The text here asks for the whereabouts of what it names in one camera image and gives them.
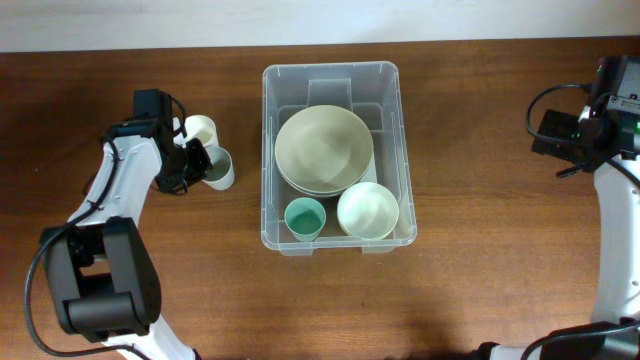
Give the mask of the cream white cup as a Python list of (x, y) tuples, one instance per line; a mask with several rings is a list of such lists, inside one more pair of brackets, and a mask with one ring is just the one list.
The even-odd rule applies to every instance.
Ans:
[(185, 142), (198, 139), (204, 147), (218, 147), (219, 139), (214, 121), (205, 115), (192, 115), (185, 120)]

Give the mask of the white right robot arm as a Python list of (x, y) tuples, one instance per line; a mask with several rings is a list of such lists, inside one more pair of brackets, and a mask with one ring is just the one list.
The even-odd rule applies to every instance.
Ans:
[(594, 177), (601, 242), (598, 292), (590, 321), (555, 330), (525, 347), (485, 342), (474, 359), (636, 359), (639, 356), (639, 59), (599, 61), (578, 115), (548, 110), (525, 124), (532, 151), (569, 162), (557, 172)]

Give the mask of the mint green cup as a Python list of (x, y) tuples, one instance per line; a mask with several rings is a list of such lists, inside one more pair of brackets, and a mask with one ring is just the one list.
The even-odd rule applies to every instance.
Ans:
[(301, 197), (291, 201), (284, 213), (284, 222), (301, 242), (312, 242), (320, 234), (327, 219), (324, 206), (313, 198)]

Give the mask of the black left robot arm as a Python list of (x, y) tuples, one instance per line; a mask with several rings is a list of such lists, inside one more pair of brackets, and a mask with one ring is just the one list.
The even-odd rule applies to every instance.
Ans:
[(212, 165), (174, 118), (178, 100), (146, 89), (135, 91), (133, 103), (132, 117), (103, 135), (103, 160), (79, 209), (43, 231), (27, 277), (44, 267), (60, 327), (93, 345), (85, 355), (196, 359), (161, 315), (160, 281), (138, 223), (151, 187), (184, 194)]

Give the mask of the large cream bowl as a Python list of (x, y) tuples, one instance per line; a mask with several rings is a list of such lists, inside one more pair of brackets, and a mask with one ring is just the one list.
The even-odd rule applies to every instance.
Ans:
[(372, 135), (355, 113), (316, 105), (285, 121), (274, 145), (281, 176), (308, 194), (329, 196), (357, 183), (374, 155)]

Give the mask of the grey cup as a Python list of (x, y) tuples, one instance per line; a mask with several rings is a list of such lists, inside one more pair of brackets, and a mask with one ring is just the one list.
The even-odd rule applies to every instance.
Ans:
[(227, 150), (217, 146), (205, 148), (211, 168), (206, 171), (203, 182), (214, 190), (228, 190), (235, 181), (233, 160)]

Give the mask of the white small bowl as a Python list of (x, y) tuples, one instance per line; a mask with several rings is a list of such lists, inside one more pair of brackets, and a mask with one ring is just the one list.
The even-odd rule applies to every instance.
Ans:
[(350, 236), (381, 240), (395, 228), (399, 204), (392, 192), (374, 182), (349, 187), (339, 198), (337, 219)]

